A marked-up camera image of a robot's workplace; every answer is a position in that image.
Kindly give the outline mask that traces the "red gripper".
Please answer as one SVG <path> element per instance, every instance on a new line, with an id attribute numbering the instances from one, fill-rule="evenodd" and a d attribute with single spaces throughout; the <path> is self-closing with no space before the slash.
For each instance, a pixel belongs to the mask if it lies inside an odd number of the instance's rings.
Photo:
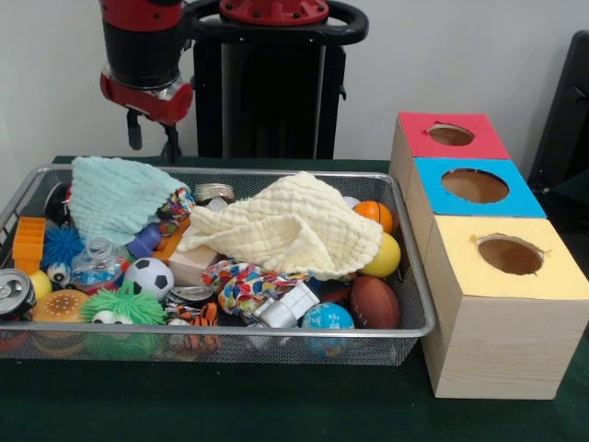
<path id="1" fill-rule="evenodd" d="M 192 104 L 191 84 L 179 77 L 162 89 L 137 89 L 118 82 L 109 69 L 102 71 L 99 83 L 107 100 L 128 109 L 126 121 L 131 149 L 141 150 L 143 147 L 138 122 L 140 113 L 151 121 L 164 124 L 167 141 L 163 155 L 167 163 L 175 164 L 179 157 L 179 133 L 175 124 L 186 117 Z"/>

